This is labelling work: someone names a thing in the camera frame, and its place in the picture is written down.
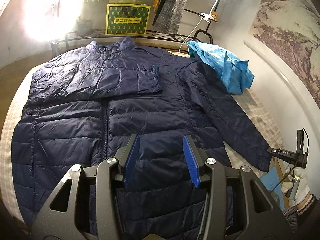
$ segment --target yellow label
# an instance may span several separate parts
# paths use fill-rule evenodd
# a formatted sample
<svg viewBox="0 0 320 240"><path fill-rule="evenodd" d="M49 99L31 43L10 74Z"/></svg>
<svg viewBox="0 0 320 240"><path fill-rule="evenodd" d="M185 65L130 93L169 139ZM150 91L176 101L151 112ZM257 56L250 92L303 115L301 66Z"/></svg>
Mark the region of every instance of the yellow label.
<svg viewBox="0 0 320 240"><path fill-rule="evenodd" d="M141 18L116 17L114 23L141 23Z"/></svg>

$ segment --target silver screw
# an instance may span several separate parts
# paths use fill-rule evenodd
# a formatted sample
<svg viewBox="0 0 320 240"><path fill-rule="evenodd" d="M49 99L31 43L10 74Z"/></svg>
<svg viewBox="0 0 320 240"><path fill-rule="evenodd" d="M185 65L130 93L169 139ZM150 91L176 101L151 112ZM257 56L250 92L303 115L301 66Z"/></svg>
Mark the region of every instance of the silver screw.
<svg viewBox="0 0 320 240"><path fill-rule="evenodd" d="M206 160L206 162L209 163L209 164L215 164L215 163L216 163L216 160L215 160L214 158L208 158L208 159Z"/></svg>
<svg viewBox="0 0 320 240"><path fill-rule="evenodd" d="M243 166L241 168L244 172L250 172L251 171L251 168L249 166Z"/></svg>
<svg viewBox="0 0 320 240"><path fill-rule="evenodd" d="M117 162L117 159L115 157L111 157L111 158L107 159L107 163L109 163L109 164L114 164L116 162Z"/></svg>
<svg viewBox="0 0 320 240"><path fill-rule="evenodd" d="M79 169L81 169L81 165L80 164L75 164L71 166L71 170L72 171L79 171Z"/></svg>

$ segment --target bed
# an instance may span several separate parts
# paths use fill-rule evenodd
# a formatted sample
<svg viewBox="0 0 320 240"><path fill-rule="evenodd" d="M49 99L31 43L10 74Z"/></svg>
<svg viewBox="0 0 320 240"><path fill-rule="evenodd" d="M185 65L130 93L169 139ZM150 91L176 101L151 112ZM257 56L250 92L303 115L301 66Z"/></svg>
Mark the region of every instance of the bed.
<svg viewBox="0 0 320 240"><path fill-rule="evenodd" d="M182 53L172 53L184 57L186 56L186 54ZM18 88L4 121L0 141L0 188L2 200L10 215L22 222L23 218L18 208L12 179L11 138L14 128L21 118L23 106L28 99L32 75L36 70L41 68L41 66L42 65L34 67L27 74ZM251 119L253 124L271 147L283 147L283 138L275 121L272 119L271 115L268 113L252 90L245 90L242 95L236 95L233 96L233 98ZM233 168L240 168L243 165L248 165L253 169L259 178L265 174L265 172L259 171L258 169L252 167L243 157L241 157L226 143L225 147ZM274 166L275 160L272 158L270 169Z"/></svg>

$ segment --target green and yellow box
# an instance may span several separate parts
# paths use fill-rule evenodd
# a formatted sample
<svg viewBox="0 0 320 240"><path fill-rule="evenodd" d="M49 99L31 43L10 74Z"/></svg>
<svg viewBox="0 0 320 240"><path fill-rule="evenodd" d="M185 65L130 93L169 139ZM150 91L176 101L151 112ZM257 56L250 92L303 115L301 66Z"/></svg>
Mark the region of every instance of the green and yellow box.
<svg viewBox="0 0 320 240"><path fill-rule="evenodd" d="M145 35L151 6L140 3L143 2L116 0L108 4L106 35Z"/></svg>

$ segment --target gloved hand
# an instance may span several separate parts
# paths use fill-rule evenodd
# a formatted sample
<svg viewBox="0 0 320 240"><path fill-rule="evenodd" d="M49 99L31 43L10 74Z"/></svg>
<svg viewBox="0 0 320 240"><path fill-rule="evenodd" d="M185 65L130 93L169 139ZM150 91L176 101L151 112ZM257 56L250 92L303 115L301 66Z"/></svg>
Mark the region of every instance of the gloved hand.
<svg viewBox="0 0 320 240"><path fill-rule="evenodd" d="M290 171L290 167L288 166L285 169L285 172L288 173L289 171ZM300 177L300 183L299 183L298 191L297 191L297 194L295 197L295 203L296 203L296 205L298 205L306 198L306 196L310 192L310 188L308 186L308 176L307 176L306 170L303 168L300 168L300 167L296 167L296 168L294 168L293 171L294 171L295 176ZM292 181L291 174L288 175L288 178L289 178L289 180ZM292 187L293 187L292 182L283 182L282 187L281 187L281 191L285 194Z"/></svg>

